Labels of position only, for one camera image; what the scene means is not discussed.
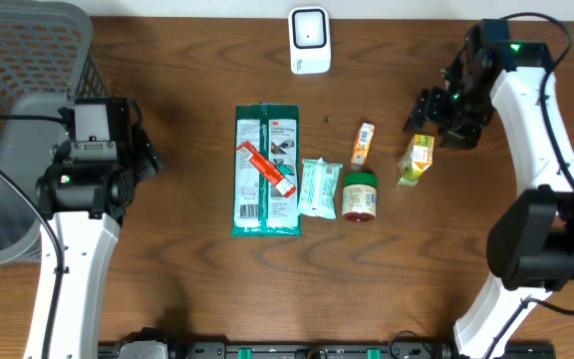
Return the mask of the green yellow juice carton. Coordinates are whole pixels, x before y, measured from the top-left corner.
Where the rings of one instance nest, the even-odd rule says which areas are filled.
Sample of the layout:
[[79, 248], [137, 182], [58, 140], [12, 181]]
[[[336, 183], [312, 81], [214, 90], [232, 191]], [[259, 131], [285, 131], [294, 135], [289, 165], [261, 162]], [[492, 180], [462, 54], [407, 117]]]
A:
[[415, 186], [432, 165], [435, 138], [413, 135], [406, 152], [398, 161], [398, 184]]

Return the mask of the small orange box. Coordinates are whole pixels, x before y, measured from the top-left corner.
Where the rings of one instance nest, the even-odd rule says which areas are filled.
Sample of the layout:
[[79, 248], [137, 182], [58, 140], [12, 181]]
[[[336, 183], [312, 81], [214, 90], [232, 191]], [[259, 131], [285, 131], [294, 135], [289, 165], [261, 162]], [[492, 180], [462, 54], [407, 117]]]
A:
[[353, 165], [362, 166], [366, 162], [375, 129], [376, 127], [370, 123], [362, 123], [359, 127], [351, 155]]

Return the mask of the red sachet packet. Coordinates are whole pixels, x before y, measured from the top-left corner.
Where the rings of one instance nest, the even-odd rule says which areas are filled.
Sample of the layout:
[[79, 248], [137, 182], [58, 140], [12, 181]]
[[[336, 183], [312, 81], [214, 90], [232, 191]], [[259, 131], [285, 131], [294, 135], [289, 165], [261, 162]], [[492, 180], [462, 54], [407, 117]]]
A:
[[290, 197], [296, 192], [296, 185], [280, 173], [250, 142], [243, 142], [236, 150], [245, 160], [250, 162], [282, 196]]

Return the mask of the white jar green lid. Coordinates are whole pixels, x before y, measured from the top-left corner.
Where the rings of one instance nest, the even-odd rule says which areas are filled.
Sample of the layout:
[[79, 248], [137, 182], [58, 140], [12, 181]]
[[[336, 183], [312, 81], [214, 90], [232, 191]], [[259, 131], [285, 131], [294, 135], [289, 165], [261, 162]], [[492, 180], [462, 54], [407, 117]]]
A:
[[342, 217], [352, 222], [368, 222], [377, 216], [377, 178], [355, 172], [344, 177]]

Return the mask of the green 3M package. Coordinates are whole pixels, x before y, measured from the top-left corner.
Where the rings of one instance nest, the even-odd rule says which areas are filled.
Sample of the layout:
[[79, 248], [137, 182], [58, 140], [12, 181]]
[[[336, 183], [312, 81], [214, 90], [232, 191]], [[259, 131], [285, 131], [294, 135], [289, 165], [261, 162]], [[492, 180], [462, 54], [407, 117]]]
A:
[[[235, 111], [234, 236], [299, 235], [299, 107], [239, 105]], [[273, 183], [252, 163], [258, 153], [281, 174]]]

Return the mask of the mint green wipes pack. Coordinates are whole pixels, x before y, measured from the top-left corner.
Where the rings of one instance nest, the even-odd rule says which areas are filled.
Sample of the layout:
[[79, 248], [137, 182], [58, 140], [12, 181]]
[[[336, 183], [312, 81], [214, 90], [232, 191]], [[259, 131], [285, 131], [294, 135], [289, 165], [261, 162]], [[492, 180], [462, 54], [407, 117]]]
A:
[[298, 213], [335, 219], [335, 194], [342, 165], [303, 159], [303, 173], [299, 193]]

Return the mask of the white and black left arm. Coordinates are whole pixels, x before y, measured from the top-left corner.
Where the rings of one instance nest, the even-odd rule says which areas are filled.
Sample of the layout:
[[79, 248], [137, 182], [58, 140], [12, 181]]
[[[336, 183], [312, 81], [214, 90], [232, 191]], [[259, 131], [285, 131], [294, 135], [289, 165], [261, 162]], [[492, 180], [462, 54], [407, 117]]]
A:
[[76, 141], [38, 180], [39, 284], [24, 355], [95, 358], [107, 273], [139, 182], [162, 168], [144, 129]]

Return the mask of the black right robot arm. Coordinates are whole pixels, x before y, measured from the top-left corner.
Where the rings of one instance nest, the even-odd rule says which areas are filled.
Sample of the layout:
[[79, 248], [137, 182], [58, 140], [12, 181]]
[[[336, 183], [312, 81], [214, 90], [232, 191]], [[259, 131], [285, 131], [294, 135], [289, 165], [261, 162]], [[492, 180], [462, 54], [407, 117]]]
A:
[[574, 316], [550, 296], [574, 280], [574, 151], [543, 43], [492, 40], [464, 46], [442, 71], [445, 85], [419, 94], [404, 127], [434, 122], [451, 146], [472, 149], [492, 115], [507, 137], [517, 197], [486, 243], [489, 274], [453, 325], [459, 358], [500, 358], [532, 309]]

